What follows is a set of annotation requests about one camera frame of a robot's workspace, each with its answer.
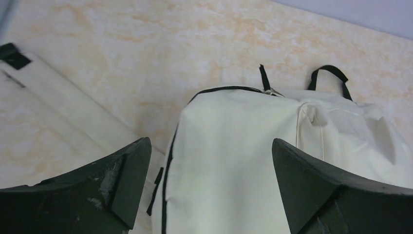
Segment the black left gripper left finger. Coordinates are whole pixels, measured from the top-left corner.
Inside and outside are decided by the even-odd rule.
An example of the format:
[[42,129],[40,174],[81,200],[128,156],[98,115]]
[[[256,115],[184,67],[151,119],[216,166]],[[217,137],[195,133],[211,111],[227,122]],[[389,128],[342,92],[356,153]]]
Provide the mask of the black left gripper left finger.
[[143,137],[34,186],[0,191],[3,234],[126,234],[134,227],[150,164]]

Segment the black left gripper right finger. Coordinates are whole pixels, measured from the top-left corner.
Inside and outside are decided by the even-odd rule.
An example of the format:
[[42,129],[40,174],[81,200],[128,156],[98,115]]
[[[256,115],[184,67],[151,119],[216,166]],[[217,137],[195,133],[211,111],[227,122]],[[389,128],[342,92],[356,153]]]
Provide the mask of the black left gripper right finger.
[[272,156],[291,233],[412,233],[412,189],[355,175],[278,138]]

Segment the cream canvas backpack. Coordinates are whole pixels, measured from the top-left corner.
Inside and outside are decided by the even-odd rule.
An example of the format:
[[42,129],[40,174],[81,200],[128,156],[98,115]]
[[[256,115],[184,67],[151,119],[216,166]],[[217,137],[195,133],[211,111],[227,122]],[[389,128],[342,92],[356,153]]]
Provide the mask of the cream canvas backpack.
[[[0,48],[0,69],[79,151],[98,159],[137,141],[134,133],[36,56]],[[355,175],[413,190],[413,154],[374,104],[342,95],[223,86],[198,92],[180,114],[165,154],[151,147],[139,207],[154,234],[291,234],[272,156],[282,139]]]

